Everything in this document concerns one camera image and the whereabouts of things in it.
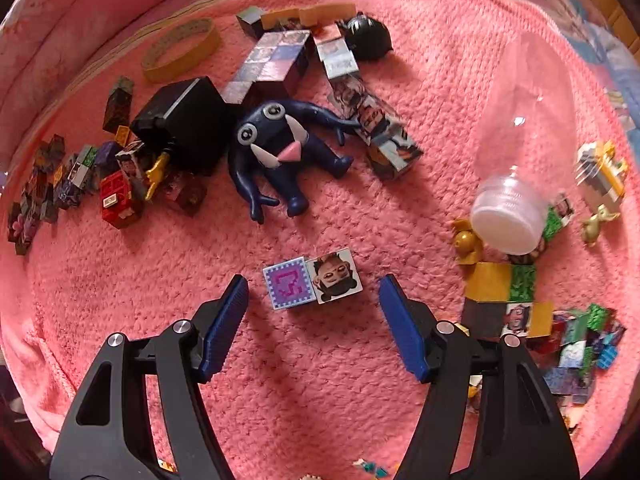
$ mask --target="toy leg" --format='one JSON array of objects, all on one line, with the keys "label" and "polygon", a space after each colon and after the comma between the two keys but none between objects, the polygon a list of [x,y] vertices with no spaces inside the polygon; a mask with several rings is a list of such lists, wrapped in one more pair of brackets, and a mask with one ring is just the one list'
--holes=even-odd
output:
[{"label": "toy leg", "polygon": [[309,138],[302,148],[302,155],[303,160],[331,173],[334,178],[344,176],[353,163],[352,156],[337,156],[332,152],[331,148],[314,134],[309,134]]},{"label": "toy leg", "polygon": [[302,194],[296,177],[284,167],[265,170],[264,176],[276,192],[287,201],[287,215],[298,216],[309,207],[309,200]]}]

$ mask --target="white tusk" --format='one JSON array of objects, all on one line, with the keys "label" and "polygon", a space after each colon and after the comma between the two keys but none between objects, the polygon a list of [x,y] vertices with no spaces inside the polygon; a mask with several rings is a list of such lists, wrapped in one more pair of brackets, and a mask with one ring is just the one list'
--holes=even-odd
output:
[{"label": "white tusk", "polygon": [[254,152],[255,158],[258,159],[258,162],[262,164],[265,168],[277,168],[280,165],[280,161],[278,157],[275,155],[271,155],[271,153],[263,150],[260,146],[256,144],[251,144],[251,151]]},{"label": "white tusk", "polygon": [[309,132],[304,129],[302,124],[300,124],[297,120],[295,120],[290,115],[285,114],[284,118],[287,120],[287,124],[289,125],[289,128],[291,128],[293,139],[297,140],[300,144],[304,146],[309,138]]}]

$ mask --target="blue monster toy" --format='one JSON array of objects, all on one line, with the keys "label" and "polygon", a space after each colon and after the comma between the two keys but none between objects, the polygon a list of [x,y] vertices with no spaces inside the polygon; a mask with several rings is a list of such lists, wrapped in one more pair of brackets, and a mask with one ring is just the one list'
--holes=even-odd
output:
[{"label": "blue monster toy", "polygon": [[229,149],[229,174],[238,193],[251,208],[252,220],[262,224],[262,206],[276,206],[279,200],[260,193],[253,179],[260,170],[273,189],[287,201],[287,214],[297,216],[309,202],[300,191],[296,175],[309,164],[342,177],[353,162],[352,156],[337,156],[303,124],[315,123],[334,128],[344,145],[344,133],[352,134],[358,121],[344,120],[330,110],[312,103],[293,100],[268,101],[242,118],[234,131]]}]

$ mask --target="black round toy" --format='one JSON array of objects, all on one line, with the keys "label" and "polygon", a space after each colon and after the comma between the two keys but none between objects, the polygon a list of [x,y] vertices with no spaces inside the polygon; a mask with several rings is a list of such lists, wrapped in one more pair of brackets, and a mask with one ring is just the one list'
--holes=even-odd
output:
[{"label": "black round toy", "polygon": [[380,59],[393,50],[391,35],[386,25],[359,12],[346,24],[342,23],[344,41],[358,61]]}]

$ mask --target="pink tongue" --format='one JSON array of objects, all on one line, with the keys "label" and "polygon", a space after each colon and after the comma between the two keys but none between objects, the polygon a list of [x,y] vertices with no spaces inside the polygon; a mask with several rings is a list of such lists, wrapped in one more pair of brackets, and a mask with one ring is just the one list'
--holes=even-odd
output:
[{"label": "pink tongue", "polygon": [[298,140],[294,140],[289,146],[278,154],[280,162],[298,162],[302,155],[302,144]]}]

